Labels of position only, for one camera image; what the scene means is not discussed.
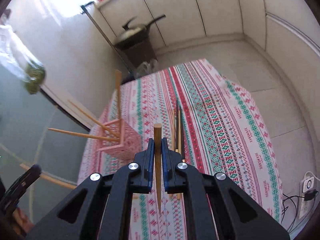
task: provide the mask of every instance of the power adapter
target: power adapter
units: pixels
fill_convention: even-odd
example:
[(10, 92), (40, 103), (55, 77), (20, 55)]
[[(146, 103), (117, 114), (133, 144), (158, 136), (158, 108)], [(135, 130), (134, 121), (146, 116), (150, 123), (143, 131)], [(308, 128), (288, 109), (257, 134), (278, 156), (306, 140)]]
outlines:
[(308, 190), (304, 194), (304, 200), (305, 201), (313, 200), (316, 197), (317, 193), (318, 191), (316, 189)]

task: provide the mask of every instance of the tablecloth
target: tablecloth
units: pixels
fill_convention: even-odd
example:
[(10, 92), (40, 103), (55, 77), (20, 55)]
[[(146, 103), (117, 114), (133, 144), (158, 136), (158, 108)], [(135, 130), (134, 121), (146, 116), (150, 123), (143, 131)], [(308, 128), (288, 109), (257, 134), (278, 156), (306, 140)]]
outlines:
[[(141, 135), (142, 149), (153, 137), (153, 124), (162, 123), (168, 145), (172, 109), (183, 109), (186, 163), (202, 173), (222, 171), (275, 220), (281, 217), (282, 184), (269, 133), (250, 93), (205, 59), (173, 66), (121, 86), (122, 117)], [(116, 118), (116, 95), (100, 121)], [(97, 132), (93, 127), (91, 134)], [(93, 172), (111, 174), (127, 162), (97, 152), (88, 139), (79, 172), (81, 183)], [(133, 199), (129, 239), (186, 239), (182, 199), (169, 198), (162, 187), (162, 215), (156, 192)]]

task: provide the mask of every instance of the black cable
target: black cable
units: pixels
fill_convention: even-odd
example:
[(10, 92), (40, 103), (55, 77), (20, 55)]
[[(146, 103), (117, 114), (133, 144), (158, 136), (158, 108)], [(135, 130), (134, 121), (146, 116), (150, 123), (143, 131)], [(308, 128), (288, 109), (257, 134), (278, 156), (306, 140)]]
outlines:
[(294, 195), (294, 196), (290, 196), (290, 197), (288, 197), (288, 198), (284, 199), (283, 201), (286, 201), (286, 200), (291, 199), (291, 198), (293, 198), (293, 197), (297, 197), (297, 198), (304, 198), (304, 197), (301, 197), (301, 196)]
[(290, 224), (290, 226), (287, 229), (287, 231), (289, 232), (289, 230), (291, 230), (293, 228), (293, 225), (294, 225), (294, 223), (296, 221), (296, 218), (297, 218), (297, 215), (298, 215), (298, 209), (297, 209), (297, 206), (296, 206), (295, 202), (290, 197), (288, 197), (286, 194), (283, 194), (283, 195), (291, 200), (291, 202), (294, 204), (294, 207), (296, 209), (296, 215), (294, 217), (294, 220), (292, 221), (292, 223)]
[(314, 205), (315, 205), (315, 203), (316, 203), (316, 197), (317, 197), (317, 196), (318, 196), (318, 192), (317, 192), (317, 194), (316, 194), (316, 196), (315, 196), (315, 198), (314, 198), (312, 207), (310, 208), (310, 210), (308, 211), (308, 213), (307, 213), (307, 214), (305, 215), (305, 217), (299, 222), (299, 224), (296, 225), (295, 228), (293, 228), (293, 229), (290, 230), (289, 234), (292, 233), (292, 232), (307, 218), (307, 216), (310, 214), (311, 210), (313, 209), (313, 207), (314, 207)]
[(289, 207), (284, 207), (284, 209), (283, 209), (283, 212), (282, 212), (283, 217), (282, 217), (282, 219), (281, 219), (281, 224), (282, 224), (282, 221), (283, 221), (283, 219), (284, 219), (285, 212), (287, 211), (288, 208), (289, 208)]

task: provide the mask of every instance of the electrical cable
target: electrical cable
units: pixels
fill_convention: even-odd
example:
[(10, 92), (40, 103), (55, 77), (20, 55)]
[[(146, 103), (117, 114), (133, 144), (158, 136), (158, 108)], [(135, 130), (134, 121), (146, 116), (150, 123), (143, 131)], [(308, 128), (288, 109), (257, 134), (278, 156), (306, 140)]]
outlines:
[(304, 197), (301, 197), (301, 196), (294, 195), (294, 196), (290, 196), (290, 197), (284, 199), (283, 201), (286, 201), (286, 200), (291, 199), (291, 198), (293, 198), (293, 197), (304, 198)]
[(283, 221), (283, 219), (284, 219), (285, 212), (287, 211), (288, 208), (289, 208), (289, 207), (284, 207), (284, 209), (283, 209), (283, 212), (282, 212), (283, 217), (282, 217), (282, 219), (281, 219), (281, 224), (282, 224), (282, 221)]
[(307, 175), (308, 173), (311, 173), (317, 180), (320, 181), (320, 179), (318, 179), (318, 178), (316, 177), (316, 175), (314, 175), (314, 174), (312, 173), (312, 171), (307, 171), (307, 172), (304, 174), (304, 177), (306, 177), (306, 175)]
[(290, 226), (288, 227), (288, 229), (287, 229), (287, 231), (289, 232), (292, 228), (293, 228), (293, 225), (294, 225), (294, 223), (295, 223), (295, 221), (296, 221), (296, 218), (297, 218), (297, 216), (298, 216), (298, 209), (297, 209), (297, 206), (296, 206), (296, 204), (295, 204), (295, 202), (290, 198), (290, 197), (288, 197), (286, 194), (283, 194), (285, 197), (287, 197), (288, 199), (290, 199), (291, 200), (291, 202), (294, 204), (294, 207), (295, 207), (295, 209), (296, 209), (296, 215), (295, 215), (295, 217), (294, 217), (294, 220), (292, 221), (292, 223), (290, 224)]
[[(314, 197), (314, 201), (313, 201), (313, 204), (312, 204), (312, 207), (311, 207), (311, 209), (308, 211), (308, 213), (304, 216), (304, 218), (298, 223), (298, 225), (296, 225), (294, 228), (293, 228), (293, 225), (294, 225), (294, 223), (295, 223), (295, 220), (296, 220), (296, 218), (297, 218), (297, 215), (298, 215), (298, 210), (297, 210), (297, 208), (296, 208), (296, 206), (295, 206), (295, 208), (296, 208), (296, 216), (295, 216), (295, 218), (294, 218), (294, 220), (293, 220), (293, 224), (292, 224), (292, 226), (290, 225), (289, 226), (289, 228), (291, 227), (291, 229), (289, 229), (288, 228), (288, 233), (289, 234), (291, 234), (306, 218), (307, 218), (307, 216), (310, 214), (310, 212), (311, 212), (311, 210), (313, 209), (313, 207), (314, 207), (314, 205), (315, 205), (315, 202), (316, 202), (316, 197), (318, 196), (318, 194), (319, 194), (319, 192), (317, 192), (316, 193), (316, 196)], [(287, 195), (285, 195), (287, 198), (285, 199), (285, 200), (283, 200), (283, 206), (284, 206), (284, 201), (286, 201), (286, 200), (288, 200), (288, 199), (290, 199), (291, 200), (291, 197), (298, 197), (298, 196), (291, 196), (291, 197), (288, 197)]]
[(284, 201), (282, 201), (282, 206), (283, 206), (283, 210), (282, 210), (282, 212), (283, 212), (283, 213), (285, 213), (285, 212), (286, 212), (286, 208), (287, 208), (287, 207), (285, 207), (285, 206), (284, 206)]
[(295, 228), (291, 229), (288, 233), (291, 234), (306, 218), (307, 216), (310, 214), (311, 210), (313, 209), (314, 205), (315, 205), (316, 199), (314, 199), (313, 204), (311, 209), (309, 210), (309, 212), (305, 215), (305, 217), (299, 222), (298, 225), (295, 226)]

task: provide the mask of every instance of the chopstick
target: chopstick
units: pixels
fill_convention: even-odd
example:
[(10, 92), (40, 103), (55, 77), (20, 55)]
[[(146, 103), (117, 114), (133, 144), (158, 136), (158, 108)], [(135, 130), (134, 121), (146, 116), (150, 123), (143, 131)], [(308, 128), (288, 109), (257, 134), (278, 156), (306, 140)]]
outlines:
[(88, 117), (91, 121), (93, 121), (94, 123), (96, 123), (97, 125), (101, 126), (104, 130), (107, 130), (110, 134), (116, 136), (116, 137), (120, 137), (120, 134), (114, 132), (113, 130), (111, 130), (109, 127), (106, 127), (103, 123), (100, 123), (98, 120), (94, 119), (92, 116), (88, 115), (85, 111), (83, 111), (81, 108), (79, 108), (76, 104), (74, 104), (73, 102), (71, 102), (70, 100), (68, 100), (68, 102), (70, 104), (72, 104), (76, 109), (78, 109), (82, 114), (84, 114), (86, 117)]
[(178, 111), (178, 119), (179, 119), (179, 125), (178, 125), (178, 152), (181, 154), (181, 108), (179, 107)]
[(121, 84), (121, 71), (116, 70), (116, 90), (118, 100), (118, 117), (119, 117), (119, 131), (121, 132), (121, 95), (120, 95), (120, 84)]
[[(23, 163), (20, 164), (20, 167), (25, 169), (25, 170), (29, 170), (30, 169), (29, 166), (27, 166), (27, 165), (25, 165)], [(76, 185), (72, 185), (70, 183), (55, 179), (55, 178), (50, 177), (50, 176), (48, 176), (46, 174), (43, 174), (43, 173), (40, 174), (40, 177), (43, 178), (43, 179), (46, 179), (46, 180), (48, 180), (48, 181), (50, 181), (50, 182), (52, 182), (54, 184), (62, 186), (62, 187), (66, 187), (66, 188), (70, 188), (70, 189), (75, 189), (77, 187)]]
[(171, 150), (175, 150), (175, 138), (174, 138), (174, 109), (172, 109), (172, 140), (171, 140)]
[(156, 123), (153, 125), (155, 141), (155, 173), (156, 173), (156, 195), (158, 202), (159, 215), (161, 216), (161, 136), (162, 125)]
[(181, 127), (181, 157), (182, 161), (185, 162), (185, 156), (184, 156), (184, 133), (183, 133), (183, 123), (182, 123), (182, 109), (180, 107), (180, 127)]
[(110, 137), (96, 136), (96, 135), (85, 134), (85, 133), (70, 132), (70, 131), (65, 131), (65, 130), (60, 130), (60, 129), (55, 129), (55, 128), (48, 128), (48, 130), (54, 131), (54, 132), (65, 133), (65, 134), (69, 134), (69, 135), (74, 135), (74, 136), (79, 136), (79, 137), (93, 138), (93, 139), (109, 141), (109, 142), (120, 142), (120, 139), (118, 139), (118, 138), (110, 138)]
[(179, 136), (179, 119), (178, 119), (178, 100), (176, 100), (176, 147), (175, 147), (175, 151), (176, 152), (179, 152), (179, 147), (178, 147), (178, 144), (179, 144), (179, 140), (178, 140), (178, 136)]

